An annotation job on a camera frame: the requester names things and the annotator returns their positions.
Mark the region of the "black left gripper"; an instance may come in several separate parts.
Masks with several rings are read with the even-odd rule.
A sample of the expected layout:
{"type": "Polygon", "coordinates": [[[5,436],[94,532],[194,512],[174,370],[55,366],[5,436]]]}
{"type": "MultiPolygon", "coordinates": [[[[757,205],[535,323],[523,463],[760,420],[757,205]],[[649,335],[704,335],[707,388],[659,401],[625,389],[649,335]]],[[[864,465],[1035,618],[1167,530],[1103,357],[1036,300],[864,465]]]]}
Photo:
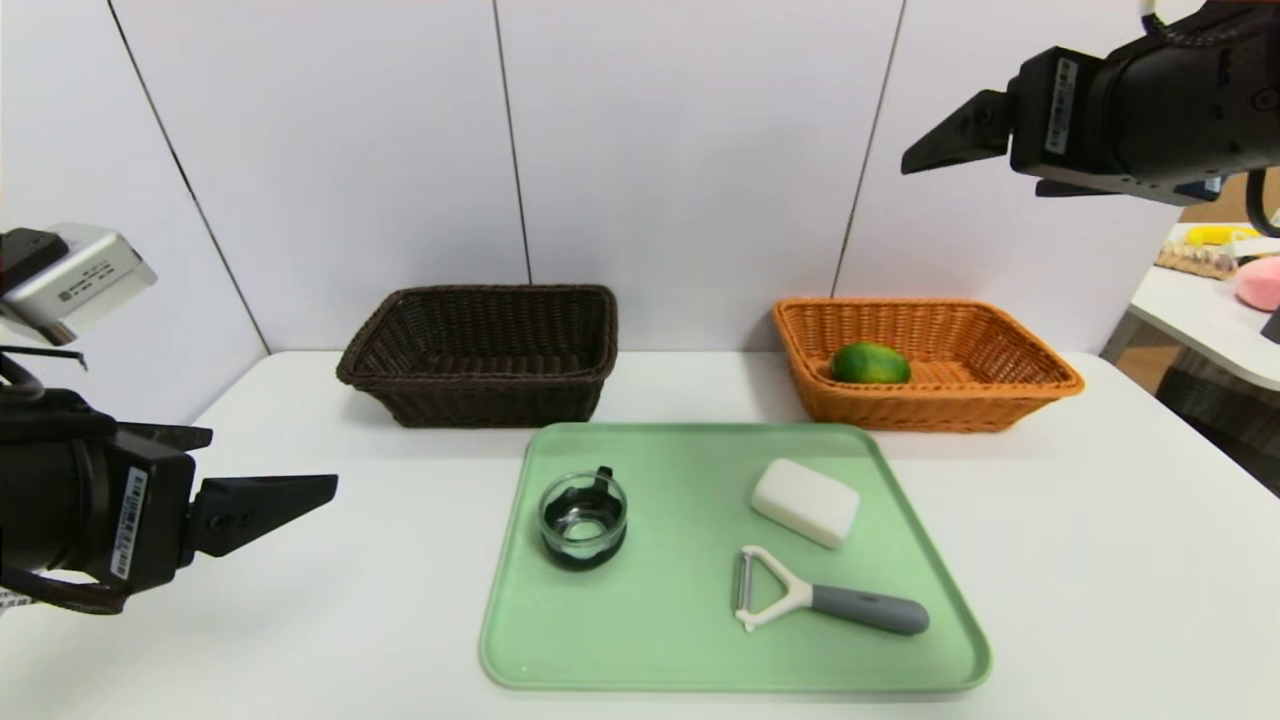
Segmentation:
{"type": "Polygon", "coordinates": [[[337,474],[207,478],[187,515],[204,427],[3,429],[3,588],[28,600],[128,600],[182,559],[224,557],[334,500],[337,474]]]}

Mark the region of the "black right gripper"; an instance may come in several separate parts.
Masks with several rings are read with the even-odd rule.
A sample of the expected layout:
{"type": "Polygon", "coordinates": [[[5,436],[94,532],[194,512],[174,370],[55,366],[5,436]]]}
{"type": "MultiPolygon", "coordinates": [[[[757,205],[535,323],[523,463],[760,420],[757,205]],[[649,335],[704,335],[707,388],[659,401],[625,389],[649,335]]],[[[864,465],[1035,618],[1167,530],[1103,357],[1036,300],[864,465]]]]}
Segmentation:
{"type": "Polygon", "coordinates": [[[1277,165],[1277,4],[1206,1],[1179,20],[1138,3],[1142,36],[1106,56],[1051,47],[913,143],[905,176],[1010,152],[1036,196],[1212,202],[1277,165]]]}

